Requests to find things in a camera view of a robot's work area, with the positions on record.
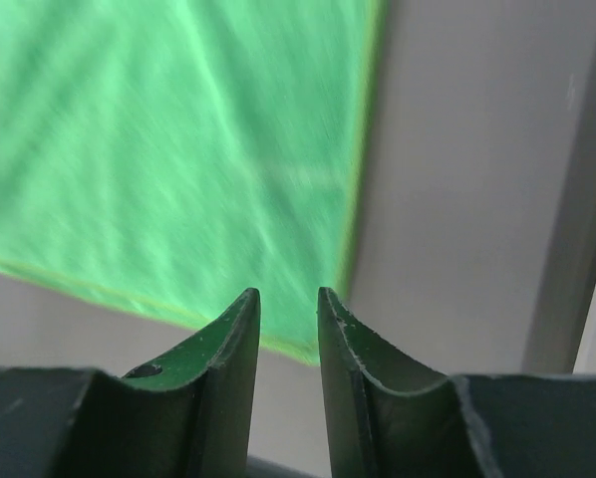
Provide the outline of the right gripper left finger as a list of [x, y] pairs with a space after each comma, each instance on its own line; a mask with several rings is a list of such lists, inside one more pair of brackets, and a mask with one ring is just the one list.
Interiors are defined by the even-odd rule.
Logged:
[[121, 377], [0, 366], [0, 477], [241, 477], [260, 334], [245, 290]]

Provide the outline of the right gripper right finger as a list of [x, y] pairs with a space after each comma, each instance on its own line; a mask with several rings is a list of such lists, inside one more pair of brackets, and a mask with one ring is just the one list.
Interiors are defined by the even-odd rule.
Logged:
[[596, 477], [596, 375], [443, 374], [318, 294], [336, 477]]

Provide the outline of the green microfiber towel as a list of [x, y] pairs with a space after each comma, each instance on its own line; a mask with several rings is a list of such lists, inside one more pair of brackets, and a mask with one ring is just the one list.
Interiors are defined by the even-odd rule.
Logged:
[[319, 361], [348, 290], [382, 1], [0, 1], [0, 272]]

